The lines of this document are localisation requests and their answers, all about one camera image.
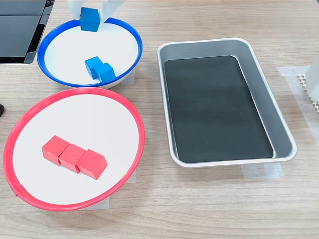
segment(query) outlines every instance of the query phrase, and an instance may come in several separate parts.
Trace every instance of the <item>blue rim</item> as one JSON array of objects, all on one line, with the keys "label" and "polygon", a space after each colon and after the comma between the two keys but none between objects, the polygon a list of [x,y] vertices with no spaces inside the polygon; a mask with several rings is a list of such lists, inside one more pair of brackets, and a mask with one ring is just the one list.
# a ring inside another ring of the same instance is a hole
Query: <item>blue rim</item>
[{"label": "blue rim", "polygon": [[118,19],[115,19],[115,18],[109,18],[109,19],[107,19],[105,21],[105,23],[118,25],[118,26],[121,26],[122,28],[126,29],[127,31],[129,31],[133,35],[133,37],[136,39],[136,42],[138,43],[138,47],[139,47],[138,56],[137,56],[134,64],[126,72],[124,72],[123,74],[117,76],[116,78],[114,78],[111,81],[101,82],[101,83],[96,83],[96,84],[89,84],[89,85],[71,84],[71,83],[67,83],[67,82],[64,82],[64,81],[61,81],[61,80],[55,78],[48,71],[48,69],[46,68],[46,65],[45,65],[45,62],[44,62],[44,55],[45,55],[45,52],[46,52],[49,44],[52,42],[52,40],[54,38],[56,38],[62,32],[80,25],[80,21],[71,20],[71,21],[68,21],[68,22],[58,26],[54,30],[52,30],[49,34],[47,34],[47,36],[41,42],[41,44],[39,46],[39,50],[38,50],[37,59],[38,59],[39,67],[44,72],[44,74],[47,75],[50,79],[52,79],[52,80],[54,80],[54,81],[56,81],[58,83],[61,83],[61,84],[67,85],[67,86],[72,86],[72,87],[97,87],[97,86],[103,86],[103,85],[107,85],[107,84],[116,82],[117,80],[119,80],[122,77],[126,76],[131,70],[134,69],[134,67],[137,65],[137,63],[139,62],[139,60],[140,60],[140,58],[142,56],[142,51],[143,51],[142,39],[141,39],[139,33],[131,25],[127,24],[124,21],[121,21],[121,20],[118,20]]}]

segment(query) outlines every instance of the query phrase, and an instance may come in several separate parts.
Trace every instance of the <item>black mat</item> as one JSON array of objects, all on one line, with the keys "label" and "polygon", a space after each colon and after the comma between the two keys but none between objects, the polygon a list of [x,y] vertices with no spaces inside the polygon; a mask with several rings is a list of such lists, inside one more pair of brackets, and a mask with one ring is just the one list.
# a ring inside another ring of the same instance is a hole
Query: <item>black mat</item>
[{"label": "black mat", "polygon": [[169,60],[164,70],[181,161],[195,163],[273,156],[234,57]]}]

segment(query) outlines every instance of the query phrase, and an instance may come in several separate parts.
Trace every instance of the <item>blue cube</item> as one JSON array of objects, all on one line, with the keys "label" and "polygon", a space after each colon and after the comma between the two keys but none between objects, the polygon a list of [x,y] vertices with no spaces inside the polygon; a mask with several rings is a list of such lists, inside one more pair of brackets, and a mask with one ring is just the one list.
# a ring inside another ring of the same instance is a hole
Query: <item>blue cube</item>
[{"label": "blue cube", "polygon": [[82,31],[98,31],[100,26],[100,15],[97,9],[81,8],[80,26]]},{"label": "blue cube", "polygon": [[115,73],[109,63],[94,68],[100,82],[108,82],[115,78]]},{"label": "blue cube", "polygon": [[90,76],[93,78],[93,79],[97,79],[98,76],[95,72],[95,67],[99,66],[99,65],[103,65],[103,62],[100,60],[99,57],[93,57],[91,59],[88,59],[85,62],[85,65],[86,65],[86,69],[88,70]]}]

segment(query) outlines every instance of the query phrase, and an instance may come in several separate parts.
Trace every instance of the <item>silver tray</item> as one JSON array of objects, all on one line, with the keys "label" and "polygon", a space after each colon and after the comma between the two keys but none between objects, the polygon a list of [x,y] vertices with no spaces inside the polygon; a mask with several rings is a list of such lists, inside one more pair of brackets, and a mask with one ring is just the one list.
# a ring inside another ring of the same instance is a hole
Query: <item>silver tray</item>
[{"label": "silver tray", "polygon": [[[267,134],[269,143],[273,149],[273,157],[236,160],[214,159],[210,162],[205,161],[196,163],[185,163],[179,159],[169,108],[164,63],[168,60],[217,56],[232,56],[237,59]],[[158,49],[158,61],[169,151],[172,159],[177,164],[182,167],[196,168],[248,163],[283,162],[291,160],[295,156],[297,153],[296,143],[268,86],[253,49],[247,41],[240,38],[224,38],[205,41],[166,43]]]}]

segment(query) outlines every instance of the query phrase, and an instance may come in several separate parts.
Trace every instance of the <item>tray rim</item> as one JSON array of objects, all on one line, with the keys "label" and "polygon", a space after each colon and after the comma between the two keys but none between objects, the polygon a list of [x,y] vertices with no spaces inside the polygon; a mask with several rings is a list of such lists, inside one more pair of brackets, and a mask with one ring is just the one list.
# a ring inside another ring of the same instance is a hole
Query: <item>tray rim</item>
[{"label": "tray rim", "polygon": [[141,36],[139,35],[139,33],[135,30],[135,28],[133,28],[131,25],[129,25],[128,23],[121,21],[119,19],[116,18],[112,18],[110,17],[109,19],[107,19],[104,23],[110,23],[110,24],[114,24],[114,25],[118,25],[122,28],[124,28],[125,30],[127,30],[128,32],[130,32],[133,37],[135,38],[137,44],[138,44],[138,56],[134,62],[134,64],[123,74],[117,76],[116,78],[114,78],[111,81],[107,81],[107,82],[99,82],[96,84],[85,84],[85,85],[79,85],[79,84],[73,84],[73,83],[68,83],[68,82],[64,82],[61,81],[59,79],[57,79],[56,77],[54,77],[46,68],[45,65],[45,61],[44,61],[44,56],[45,56],[45,52],[49,46],[49,44],[52,42],[52,40],[54,38],[56,38],[59,34],[61,34],[62,32],[69,30],[71,28],[77,27],[80,25],[80,21],[79,20],[71,20],[68,22],[63,23],[62,25],[56,27],[55,29],[53,29],[51,32],[49,32],[44,39],[42,40],[42,42],[40,43],[39,46],[39,50],[37,53],[37,61],[38,61],[38,65],[41,69],[41,71],[50,79],[66,85],[66,86],[71,86],[71,87],[99,87],[99,86],[107,86],[107,85],[111,85],[112,83],[115,83],[117,81],[120,81],[121,79],[124,79],[124,77],[126,77],[138,64],[138,62],[141,59],[142,56],[142,52],[143,52],[143,42],[141,39]]},{"label": "tray rim", "polygon": [[[85,95],[85,94],[93,94],[93,95],[100,95],[104,97],[108,97],[110,99],[113,99],[117,102],[119,102],[121,105],[126,107],[128,111],[132,114],[134,117],[134,120],[137,124],[138,131],[139,131],[139,145],[138,145],[138,150],[135,155],[135,159],[127,171],[127,173],[123,176],[123,178],[115,184],[112,188],[104,192],[103,194],[92,198],[90,200],[81,202],[81,203],[76,203],[76,204],[68,204],[68,205],[57,205],[57,204],[52,204],[52,203],[46,203],[41,200],[38,200],[37,198],[33,197],[31,194],[29,194],[21,185],[15,175],[14,172],[14,167],[13,167],[13,161],[12,161],[12,156],[13,156],[13,151],[14,151],[14,146],[15,142],[23,130],[23,128],[26,126],[26,124],[35,116],[37,115],[41,110],[46,108],[47,106],[51,105],[54,102],[57,102],[61,99],[70,97],[70,96],[75,96],[75,95]],[[146,135],[145,135],[145,128],[143,124],[143,120],[141,115],[139,114],[138,110],[135,108],[135,106],[127,100],[125,97],[121,96],[118,93],[115,93],[113,91],[103,89],[103,88],[92,88],[92,87],[86,87],[86,88],[73,88],[69,90],[65,90],[59,93],[56,93],[52,96],[49,96],[45,98],[44,100],[40,101],[37,103],[35,106],[33,106],[31,109],[29,109],[20,119],[19,121],[15,124],[13,127],[12,131],[10,132],[8,139],[6,141],[4,151],[3,151],[3,169],[4,169],[4,174],[5,177],[8,181],[8,184],[10,185],[11,189],[15,193],[16,196],[20,197],[22,200],[24,200],[26,203],[35,206],[40,209],[48,210],[48,211],[57,211],[57,212],[62,212],[62,211],[73,211],[73,210],[78,210],[81,208],[85,208],[88,206],[91,206],[93,204],[96,204],[109,196],[111,196],[114,192],[116,192],[119,188],[121,188],[126,181],[130,178],[130,176],[134,173],[136,170],[143,151],[144,151],[144,146],[145,146],[145,140],[146,140]]]},{"label": "tray rim", "polygon": [[[174,144],[175,144],[175,139],[171,136],[172,134],[172,129],[170,126],[170,119],[169,119],[169,109],[168,109],[168,102],[167,98],[168,95],[166,93],[166,83],[165,83],[165,76],[164,76],[164,69],[162,64],[164,62],[161,61],[161,51],[163,48],[170,46],[170,45],[181,45],[181,44],[192,44],[192,43],[203,43],[203,42],[216,42],[216,41],[241,41],[244,44],[246,44],[250,50],[250,53],[252,54],[258,71],[260,72],[263,82],[266,86],[266,89],[268,91],[268,94],[272,100],[272,103],[276,109],[276,112],[285,128],[285,131],[288,135],[289,141],[292,144],[292,150],[291,152],[286,156],[282,158],[259,158],[259,159],[237,159],[237,160],[226,160],[226,161],[211,161],[211,162],[200,162],[200,163],[185,163],[178,158],[178,152],[174,150]],[[162,90],[162,99],[163,99],[163,107],[164,107],[164,114],[165,114],[165,122],[166,122],[166,130],[167,130],[167,137],[168,137],[168,145],[169,145],[169,153],[171,158],[180,166],[184,168],[201,168],[201,167],[212,167],[212,166],[229,166],[229,165],[241,165],[241,164],[252,164],[252,163],[275,163],[275,162],[286,162],[295,157],[297,154],[297,145],[296,142],[288,128],[288,125],[285,121],[285,118],[283,117],[280,108],[276,102],[276,99],[268,85],[268,82],[266,81],[265,75],[261,69],[261,66],[257,60],[257,57],[254,53],[253,48],[251,47],[250,43],[242,38],[238,37],[229,37],[229,38],[219,38],[219,39],[212,39],[212,40],[199,40],[199,41],[179,41],[179,42],[168,42],[162,44],[158,50],[157,50],[157,57],[158,57],[158,63],[159,63],[159,73],[160,73],[160,84],[161,84],[161,90]]]}]

